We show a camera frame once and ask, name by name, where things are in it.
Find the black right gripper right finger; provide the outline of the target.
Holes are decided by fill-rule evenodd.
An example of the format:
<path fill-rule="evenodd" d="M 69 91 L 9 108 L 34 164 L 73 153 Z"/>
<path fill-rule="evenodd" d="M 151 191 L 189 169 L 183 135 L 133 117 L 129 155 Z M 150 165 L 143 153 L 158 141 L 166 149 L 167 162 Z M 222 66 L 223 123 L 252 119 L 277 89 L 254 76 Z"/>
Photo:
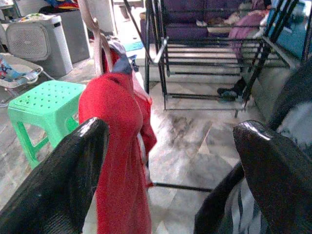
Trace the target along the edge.
<path fill-rule="evenodd" d="M 233 129 L 248 186 L 274 234 L 312 232 L 312 161 L 258 121 Z"/>

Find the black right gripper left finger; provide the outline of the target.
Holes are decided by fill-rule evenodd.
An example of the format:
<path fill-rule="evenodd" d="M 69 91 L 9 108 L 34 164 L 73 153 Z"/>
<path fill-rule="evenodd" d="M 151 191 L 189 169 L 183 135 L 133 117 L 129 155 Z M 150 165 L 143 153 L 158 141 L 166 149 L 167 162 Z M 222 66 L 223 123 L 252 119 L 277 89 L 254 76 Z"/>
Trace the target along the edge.
<path fill-rule="evenodd" d="M 3 207 L 1 233 L 82 233 L 108 141 L 109 126 L 96 117 L 67 135 Z"/>

